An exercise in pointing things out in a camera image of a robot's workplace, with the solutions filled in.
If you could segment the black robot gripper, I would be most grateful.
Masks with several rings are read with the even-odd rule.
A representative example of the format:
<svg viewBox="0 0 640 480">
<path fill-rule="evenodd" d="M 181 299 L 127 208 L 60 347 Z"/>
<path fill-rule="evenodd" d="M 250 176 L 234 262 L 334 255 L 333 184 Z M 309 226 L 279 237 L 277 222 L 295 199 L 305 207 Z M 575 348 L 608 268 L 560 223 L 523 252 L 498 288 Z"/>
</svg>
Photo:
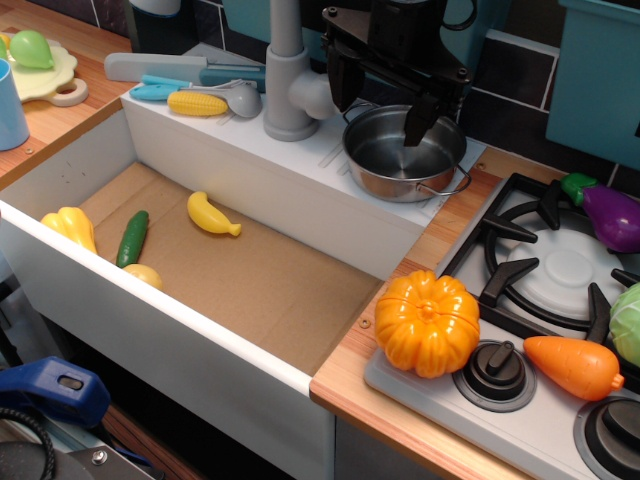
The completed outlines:
<svg viewBox="0 0 640 480">
<path fill-rule="evenodd" d="M 372 1 L 367 11 L 329 6 L 322 11 L 323 49 L 334 105 L 344 112 L 370 74 L 414 97 L 404 146 L 416 147 L 441 114 L 454 114 L 471 74 L 444 45 L 443 29 L 472 26 L 467 13 L 445 20 L 446 1 Z"/>
</svg>

